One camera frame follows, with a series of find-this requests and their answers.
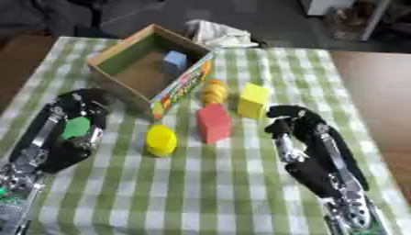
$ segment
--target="white cloth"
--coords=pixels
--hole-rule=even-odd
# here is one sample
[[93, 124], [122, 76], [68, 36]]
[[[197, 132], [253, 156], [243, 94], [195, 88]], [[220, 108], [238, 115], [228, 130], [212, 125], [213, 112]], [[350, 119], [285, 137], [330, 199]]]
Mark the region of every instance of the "white cloth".
[[251, 42], [248, 31], [232, 28], [201, 19], [185, 23], [186, 35], [192, 36], [192, 41], [208, 49], [216, 48], [250, 48], [258, 44]]

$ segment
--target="wooden table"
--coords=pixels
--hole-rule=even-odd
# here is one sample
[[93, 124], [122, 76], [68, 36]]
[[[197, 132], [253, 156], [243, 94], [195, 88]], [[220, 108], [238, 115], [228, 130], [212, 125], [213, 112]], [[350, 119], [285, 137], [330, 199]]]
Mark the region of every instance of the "wooden table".
[[[23, 37], [0, 51], [0, 112], [54, 39]], [[411, 55], [332, 51], [332, 57], [397, 183], [411, 204]]]
[[332, 57], [411, 204], [411, 55], [333, 51]]

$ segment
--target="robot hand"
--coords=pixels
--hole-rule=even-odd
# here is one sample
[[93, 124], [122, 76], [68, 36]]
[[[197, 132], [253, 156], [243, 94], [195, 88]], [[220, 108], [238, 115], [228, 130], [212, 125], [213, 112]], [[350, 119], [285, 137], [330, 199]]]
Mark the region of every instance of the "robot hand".
[[43, 177], [88, 158], [107, 115], [108, 101], [100, 89], [59, 95], [41, 109], [0, 169], [0, 235], [26, 232]]
[[[301, 106], [272, 106], [272, 134], [285, 170], [321, 198], [333, 235], [389, 234], [383, 216], [366, 196], [369, 185], [341, 135], [318, 114]], [[305, 150], [294, 147], [294, 136]]]

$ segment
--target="green checkered tablecloth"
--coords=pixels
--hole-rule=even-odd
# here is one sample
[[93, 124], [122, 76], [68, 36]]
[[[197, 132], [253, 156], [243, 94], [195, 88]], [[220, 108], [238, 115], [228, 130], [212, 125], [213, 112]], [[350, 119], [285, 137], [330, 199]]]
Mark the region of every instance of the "green checkered tablecloth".
[[[57, 94], [86, 87], [85, 59], [114, 43], [60, 38], [1, 116], [1, 152], [10, 152]], [[327, 51], [221, 50], [211, 75], [229, 87], [231, 138], [212, 145], [200, 141], [195, 89], [162, 120], [176, 131], [176, 151], [170, 158], [151, 158], [141, 143], [149, 121], [129, 116], [117, 103], [94, 157], [48, 178], [29, 234], [327, 234], [318, 200], [286, 173], [263, 133], [268, 120], [236, 114], [246, 82], [269, 88], [269, 105], [307, 106], [336, 127], [394, 234], [411, 234], [409, 206]]]

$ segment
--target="chair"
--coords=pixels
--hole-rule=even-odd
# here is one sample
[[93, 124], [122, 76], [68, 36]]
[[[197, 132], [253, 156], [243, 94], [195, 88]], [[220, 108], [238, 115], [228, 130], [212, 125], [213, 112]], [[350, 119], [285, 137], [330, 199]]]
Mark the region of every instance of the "chair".
[[103, 6], [108, 0], [67, 0], [70, 3], [74, 3], [78, 6], [84, 6], [88, 8], [92, 13], [93, 28], [100, 28], [101, 18], [103, 15]]

